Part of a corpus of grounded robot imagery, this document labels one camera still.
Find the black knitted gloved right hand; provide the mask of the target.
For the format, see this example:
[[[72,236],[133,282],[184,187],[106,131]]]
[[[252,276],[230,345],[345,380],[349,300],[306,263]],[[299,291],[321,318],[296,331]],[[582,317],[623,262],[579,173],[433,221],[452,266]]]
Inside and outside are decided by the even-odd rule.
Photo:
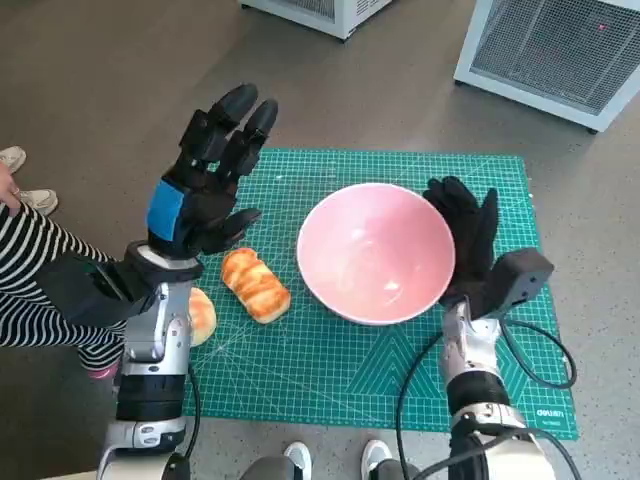
[[[471,318],[481,318],[493,310],[486,284],[494,264],[498,192],[491,188],[478,201],[460,179],[447,176],[429,180],[423,198],[444,218],[454,240],[454,272],[440,303],[450,308],[468,300]]]

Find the black left hand blue tape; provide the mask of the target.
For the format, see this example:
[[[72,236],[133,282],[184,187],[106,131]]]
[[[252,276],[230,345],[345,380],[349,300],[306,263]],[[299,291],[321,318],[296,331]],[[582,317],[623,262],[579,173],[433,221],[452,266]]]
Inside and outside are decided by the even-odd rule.
[[[257,87],[243,83],[209,110],[194,111],[151,199],[151,248],[176,259],[222,252],[260,217],[256,208],[234,210],[240,178],[255,168],[278,114],[276,100],[257,99]]]

